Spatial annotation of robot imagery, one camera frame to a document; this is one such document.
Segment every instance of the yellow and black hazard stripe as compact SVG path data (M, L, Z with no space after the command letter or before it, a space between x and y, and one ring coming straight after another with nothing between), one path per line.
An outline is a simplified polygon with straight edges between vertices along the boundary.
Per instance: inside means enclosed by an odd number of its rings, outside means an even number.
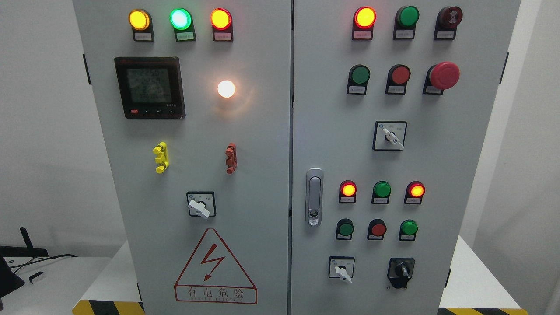
M74 315L145 315L142 302L80 300ZM440 308L437 315L528 315L524 309Z
M510 308L440 308L437 315L528 315L524 309Z

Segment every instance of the lcd display screen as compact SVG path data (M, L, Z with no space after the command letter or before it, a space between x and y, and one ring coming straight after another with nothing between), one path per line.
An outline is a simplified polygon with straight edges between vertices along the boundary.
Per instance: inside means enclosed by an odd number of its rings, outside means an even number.
M133 103L172 102L167 69L127 69L127 81Z

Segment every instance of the lightning bolt symbol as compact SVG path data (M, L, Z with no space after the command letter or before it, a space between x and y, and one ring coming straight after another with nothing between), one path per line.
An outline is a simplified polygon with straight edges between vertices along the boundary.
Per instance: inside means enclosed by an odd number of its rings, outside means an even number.
M218 244L212 244L212 246L210 246L210 249L208 250L208 253L206 253L206 256L204 256L204 259L202 260L202 262L200 262L201 265L205 264L205 263L209 263L209 262L213 262L213 261L217 261L218 263L214 266L214 268L212 269L212 271L210 271L210 273L206 274L204 276L204 280L208 280L210 279L212 276L211 274L214 272L214 270L216 270L216 268L220 265L220 263L222 263L222 261L224 260L224 258L226 258L225 256L220 257L220 258L214 258L211 260L207 260L208 257L210 257L210 255L214 252L214 250L216 249L216 247L218 247Z

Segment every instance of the white table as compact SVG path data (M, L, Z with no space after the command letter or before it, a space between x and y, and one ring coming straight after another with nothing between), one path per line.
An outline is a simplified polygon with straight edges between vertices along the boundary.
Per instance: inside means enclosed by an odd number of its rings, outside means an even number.
M9 266L26 263L28 257L6 257ZM71 315L76 301L89 288L111 258L65 257L22 268L17 275L25 285L2 298L0 315ZM29 276L42 271L34 284Z
M451 261L451 269L440 307L519 308L506 289L460 237ZM136 283L130 248L126 242L86 291L82 300L139 302Z

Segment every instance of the green push button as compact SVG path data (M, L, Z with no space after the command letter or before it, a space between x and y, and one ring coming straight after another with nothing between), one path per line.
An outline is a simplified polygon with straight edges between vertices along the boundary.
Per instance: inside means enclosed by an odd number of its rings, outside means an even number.
M374 186L374 193L380 198L387 198L391 194L391 185L388 182L378 182Z
M409 7L402 7L400 8L399 12L397 13L397 22L402 27L412 27L418 19L420 18L420 12L416 7L409 6Z
M352 81L356 84L364 84L370 79L370 71L364 66L358 66L352 71Z
M400 225L400 230L406 235L415 235L418 232L418 225L414 220L406 220Z
M340 228L338 228L338 233L342 236L352 235L352 233L354 233L354 226L352 226L352 224L344 223L340 226Z

